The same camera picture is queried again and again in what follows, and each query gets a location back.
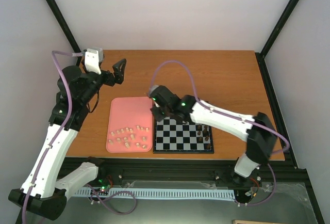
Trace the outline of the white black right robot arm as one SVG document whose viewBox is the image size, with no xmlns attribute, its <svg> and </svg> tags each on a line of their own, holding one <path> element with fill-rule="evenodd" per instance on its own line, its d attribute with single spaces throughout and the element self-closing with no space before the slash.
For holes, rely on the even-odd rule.
<svg viewBox="0 0 330 224">
<path fill-rule="evenodd" d="M 148 97 L 154 102 L 151 112 L 156 121 L 169 117 L 181 123 L 202 124 L 225 131 L 246 143 L 245 152 L 231 172 L 224 175 L 225 180 L 242 186 L 258 166 L 269 162 L 277 138 L 266 114 L 234 113 L 192 95 L 179 98 L 163 85 L 151 87 Z"/>
</svg>

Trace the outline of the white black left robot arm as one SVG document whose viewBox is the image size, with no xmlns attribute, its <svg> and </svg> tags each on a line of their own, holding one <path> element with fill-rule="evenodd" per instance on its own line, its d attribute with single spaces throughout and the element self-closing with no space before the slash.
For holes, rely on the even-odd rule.
<svg viewBox="0 0 330 224">
<path fill-rule="evenodd" d="M 49 118 L 44 145 L 26 181 L 8 196 L 9 201 L 22 208 L 22 223 L 27 222 L 26 212 L 56 220 L 78 190 L 92 181 L 96 184 L 106 181 L 104 162 L 94 157 L 89 157 L 62 179 L 58 179 L 58 173 L 86 116 L 92 112 L 88 103 L 103 85 L 123 83 L 126 63 L 126 59 L 121 59 L 113 65 L 113 72 L 102 70 L 100 74 L 83 73 L 78 66 L 59 71 L 60 91 Z"/>
</svg>

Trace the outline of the dark chess piece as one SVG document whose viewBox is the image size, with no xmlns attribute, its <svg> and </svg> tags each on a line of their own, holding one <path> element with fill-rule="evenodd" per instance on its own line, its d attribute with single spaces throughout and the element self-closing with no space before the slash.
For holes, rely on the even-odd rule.
<svg viewBox="0 0 330 224">
<path fill-rule="evenodd" d="M 206 136 L 208 134 L 208 126 L 205 125 L 203 129 L 203 135 Z"/>
</svg>

